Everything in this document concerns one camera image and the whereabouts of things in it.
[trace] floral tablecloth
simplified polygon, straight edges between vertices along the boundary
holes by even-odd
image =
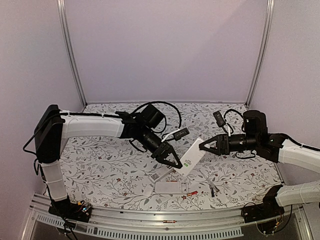
[[[140,103],[90,104],[87,113],[112,114],[115,111],[132,112]],[[228,109],[246,111],[243,104],[175,103],[182,115],[182,127],[190,134],[172,145],[181,157],[193,141],[204,140],[224,133],[212,115]],[[155,104],[166,116],[168,129],[178,125],[178,115],[169,106]],[[241,132],[242,119],[231,112],[226,117],[235,133]],[[150,157],[150,153],[135,150],[128,140],[112,137],[70,138],[61,155],[60,163],[67,192],[74,201],[86,200],[94,206],[132,210],[181,211],[205,210],[243,206],[248,202],[260,202],[266,191],[280,183],[272,162],[260,157],[238,159],[235,154],[215,156],[206,153],[191,173],[182,176],[173,171],[165,181],[187,182],[192,196],[143,194],[146,186],[154,186],[149,179],[162,165]],[[212,197],[208,179],[219,192]]]

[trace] small white box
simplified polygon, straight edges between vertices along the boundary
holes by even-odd
[[[156,194],[186,194],[188,184],[186,182],[164,181],[155,183]]]

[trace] wire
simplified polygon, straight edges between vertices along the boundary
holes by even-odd
[[[49,118],[47,118],[43,123],[42,125],[38,128],[37,131],[35,131],[35,133],[32,135],[32,137],[25,143],[25,145],[22,147],[22,150],[26,153],[29,153],[29,154],[33,154],[35,156],[37,156],[37,154],[33,151],[29,151],[29,150],[26,150],[26,147],[31,143],[31,141],[35,138],[35,136],[40,132],[40,130],[42,130],[43,126],[45,124],[47,124],[51,119],[55,118],[55,117],[58,117],[60,116],[61,113],[57,113],[57,114],[54,114],[52,116],[50,116]]]
[[[256,157],[256,154],[254,153],[254,150],[251,150],[251,151],[250,151],[251,156],[238,156],[239,153],[240,153],[239,151],[237,151],[237,152],[235,153],[235,156],[236,156],[238,159],[252,159],[252,158],[255,158],[255,157]]]
[[[39,168],[40,168],[40,164],[38,162],[38,165],[36,165],[36,162],[38,161],[38,158],[36,158],[34,161],[33,161],[33,168],[34,168],[34,171],[35,171],[35,174],[38,176],[39,175]]]
[[[171,138],[169,138],[169,139],[166,139],[167,142],[170,142],[170,141],[173,141],[173,140],[175,140],[174,137],[171,137]]]
[[[281,232],[289,224],[289,221],[290,221],[291,216],[292,216],[292,210],[293,210],[293,206],[291,205],[291,210],[290,210],[290,215],[289,215],[288,220],[286,221],[285,225],[281,229],[279,229],[278,231],[274,232],[275,234],[278,233],[278,232]]]
[[[235,132],[234,129],[231,127],[231,125],[229,123],[227,123],[227,125],[229,126],[229,128],[231,130],[230,134],[233,134]],[[229,132],[225,129],[225,126],[222,126],[222,129],[226,134],[229,134]]]
[[[235,110],[235,109],[228,109],[227,111],[225,111],[223,118],[226,118],[226,115],[230,112],[234,112],[236,114],[238,114],[242,119],[244,119],[244,116],[242,115],[242,113],[240,113],[239,111]]]
[[[149,102],[146,102],[146,103],[138,106],[138,107],[137,107],[135,110],[133,110],[133,112],[131,112],[130,114],[131,114],[131,115],[134,115],[138,110],[140,110],[141,108],[143,108],[144,106],[147,106],[147,105],[149,105],[149,104],[164,104],[164,105],[168,105],[168,106],[172,107],[172,108],[177,112],[178,117],[179,117],[178,129],[181,127],[181,124],[182,124],[181,113],[180,113],[179,109],[178,109],[175,105],[171,104],[170,102],[166,102],[166,101],[149,101]],[[161,133],[163,133],[163,132],[165,131],[165,129],[167,128],[167,119],[166,119],[166,116],[164,116],[164,121],[165,121],[164,129],[163,129],[162,131],[160,131],[160,132],[155,132],[155,131],[153,131],[154,133],[161,134]]]
[[[251,202],[248,202],[248,203],[246,203],[244,206],[243,206],[243,208],[241,209],[241,217],[245,217],[245,215],[244,215],[244,210],[245,210],[245,207],[248,205],[248,204],[253,204],[257,209],[259,209],[260,211],[262,211],[262,209],[257,205],[257,204],[255,204],[253,201],[251,201]]]
[[[230,112],[234,112],[234,113],[236,113],[236,114],[238,114],[242,119],[244,119],[244,116],[242,115],[242,113],[241,112],[239,112],[239,111],[237,111],[237,110],[235,110],[235,109],[228,109],[227,111],[225,111],[225,113],[224,113],[224,115],[223,115],[223,119],[226,119],[226,115],[228,114],[228,113],[230,113]],[[241,126],[241,130],[242,130],[242,132],[244,132],[245,131],[245,129],[244,129],[244,127],[245,127],[245,125],[242,123],[242,126]]]
[[[305,148],[305,149],[310,149],[310,150],[313,150],[313,151],[317,151],[317,152],[320,152],[320,148],[317,148],[317,147],[314,147],[314,146],[308,146],[308,145],[304,145],[300,142],[297,142],[296,140],[294,140],[292,137],[290,137],[289,135],[285,134],[285,133],[282,133],[283,135],[285,135],[291,142],[293,142],[294,144],[302,147],[302,148]]]
[[[54,114],[50,117],[48,117],[41,126],[38,127],[38,129],[34,132],[32,137],[25,143],[25,145],[22,147],[22,150],[26,153],[33,154],[37,156],[37,154],[34,151],[27,150],[26,147],[31,143],[31,141],[36,137],[36,135],[42,130],[42,128],[53,118],[59,117],[59,116],[95,116],[95,117],[107,117],[107,118],[115,118],[115,119],[121,119],[122,117],[119,115],[110,115],[110,114],[100,114],[100,113],[85,113],[85,112],[60,112],[57,114]]]
[[[132,147],[134,147],[136,150],[138,150],[139,152],[141,152],[141,153],[146,153],[147,152],[147,150],[145,149],[144,151],[143,150],[141,150],[140,148],[138,148],[136,145],[134,145],[134,141],[135,140],[129,140],[129,143],[131,144],[131,146]]]
[[[46,189],[48,190],[48,195],[49,195],[49,198],[50,198],[52,206],[54,207],[56,213],[59,214],[59,217],[62,218],[62,220],[64,221],[64,230],[65,230],[64,233],[65,233],[65,236],[68,239],[73,240],[71,237],[68,236],[68,233],[66,233],[66,231],[67,231],[66,226],[67,226],[69,228],[70,232],[72,233],[74,239],[78,240],[77,236],[75,235],[74,231],[72,230],[72,226],[70,226],[70,222],[64,216],[62,216],[62,214],[60,214],[60,212],[58,211],[58,209],[54,205],[54,200],[52,199],[52,196],[51,196],[51,193],[50,193],[48,185],[46,185]]]

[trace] metal frame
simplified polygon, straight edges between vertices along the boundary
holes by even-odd
[[[62,228],[62,219],[49,214],[49,206],[48,197],[34,194],[22,240],[30,240],[36,221]],[[143,211],[93,207],[89,223],[75,222],[74,232],[115,240],[229,239],[243,236],[241,227],[256,224],[244,223],[241,208],[239,206],[194,211]],[[285,214],[288,215],[289,212],[290,206],[285,207]],[[303,207],[294,206],[292,214],[296,216],[302,240],[313,240]],[[176,223],[163,222],[173,220]]]
[[[105,102],[105,101],[94,101],[94,102],[88,102],[88,105],[93,104],[145,104],[147,101],[111,101],[111,102]],[[170,101],[172,104],[239,104],[244,105],[243,102],[238,101],[176,101],[172,100]]]
[[[247,105],[248,107],[250,107],[252,100],[254,98],[255,90],[256,90],[257,83],[258,83],[259,76],[260,76],[260,72],[262,69],[262,64],[263,64],[263,61],[265,58],[267,43],[268,43],[270,29],[271,29],[271,25],[272,25],[272,18],[273,18],[273,14],[274,14],[274,6],[275,6],[275,1],[268,0],[267,7],[266,7],[266,16],[265,16],[260,51],[259,51],[256,65],[255,65],[249,94],[248,94],[248,96],[246,98],[246,102],[245,102],[245,105]]]
[[[59,11],[59,17],[60,17],[60,22],[61,22],[61,28],[62,28],[62,33],[63,33],[63,38],[65,42],[65,47],[66,51],[68,54],[72,74],[73,74],[73,79],[74,83],[79,95],[79,98],[81,100],[81,103],[83,106],[86,106],[88,103],[86,101],[85,97],[85,92],[82,87],[82,83],[80,80],[77,64],[76,64],[76,59],[74,56],[74,51],[71,43],[71,37],[70,37],[70,32],[68,28],[68,21],[67,21],[67,14],[66,14],[66,8],[65,8],[65,0],[57,0],[57,5],[58,5],[58,11]],[[263,60],[265,57],[266,49],[267,49],[267,43],[269,39],[269,33],[272,25],[272,19],[273,19],[273,12],[274,12],[274,5],[275,1],[274,0],[268,0],[267,2],[267,7],[266,7],[266,16],[265,16],[265,22],[264,22],[264,28],[263,28],[263,34],[262,34],[262,40],[261,40],[261,45],[260,45],[260,50],[259,50],[259,55],[258,59],[255,65],[251,85],[249,88],[249,93],[245,101],[245,105],[250,107],[254,93],[257,87],[259,75],[262,69],[262,64]],[[105,103],[105,102],[90,102],[90,104],[97,104],[97,103]],[[220,104],[228,104],[228,103],[234,103],[234,104],[241,104],[243,102],[210,102],[210,103],[220,103]]]
[[[65,0],[57,0],[57,4],[58,4],[62,34],[63,34],[65,48],[66,48],[70,66],[71,66],[73,80],[74,80],[75,87],[78,92],[81,104],[85,107],[87,105],[87,101],[86,101],[84,89],[80,81],[76,59],[75,59],[74,51],[71,44],[70,33],[69,33],[68,22],[67,22],[67,15],[66,15],[66,8],[65,8]]]

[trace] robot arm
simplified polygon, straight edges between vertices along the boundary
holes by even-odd
[[[151,130],[164,117],[163,113],[151,104],[141,112],[116,112],[116,115],[60,111],[57,105],[50,105],[34,130],[36,157],[52,201],[49,212],[83,222],[87,222],[90,217],[88,206],[81,210],[70,202],[64,185],[59,159],[61,145],[69,138],[108,136],[134,139],[140,142],[145,150],[149,150],[151,157],[157,162],[181,168],[182,164],[172,145]],[[187,135],[189,131],[184,128],[179,133],[176,140]],[[166,159],[171,154],[177,164]]]
[[[228,155],[230,152],[255,150],[256,154],[274,163],[292,164],[320,173],[320,149],[303,146],[283,133],[269,134],[266,115],[257,110],[243,113],[245,134],[219,134],[201,143],[199,148],[210,153]],[[320,202],[320,180],[294,186],[273,186],[263,203],[246,206],[244,220],[252,222],[271,218],[284,212],[285,206]]]

